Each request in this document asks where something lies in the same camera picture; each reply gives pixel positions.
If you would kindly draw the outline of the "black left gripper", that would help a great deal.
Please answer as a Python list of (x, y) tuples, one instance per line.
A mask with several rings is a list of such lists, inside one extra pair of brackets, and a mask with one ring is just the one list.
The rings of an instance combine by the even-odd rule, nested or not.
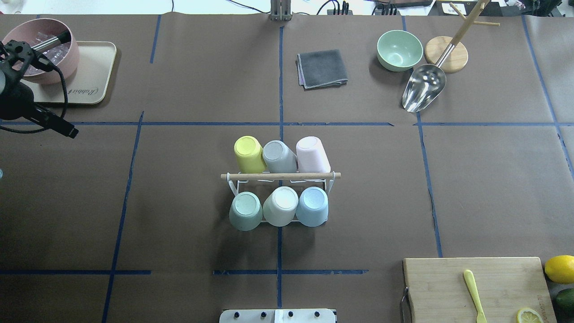
[(39, 69), (39, 54), (27, 42), (11, 40), (1, 51), (1, 119), (26, 118), (43, 129), (75, 138), (78, 130), (63, 117), (34, 102), (34, 94), (22, 79), (30, 65)]

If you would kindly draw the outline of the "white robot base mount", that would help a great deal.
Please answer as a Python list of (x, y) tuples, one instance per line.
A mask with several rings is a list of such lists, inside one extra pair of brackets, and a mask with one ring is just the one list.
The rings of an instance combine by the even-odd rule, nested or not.
[(228, 309), (220, 323), (336, 323), (336, 310), (311, 309)]

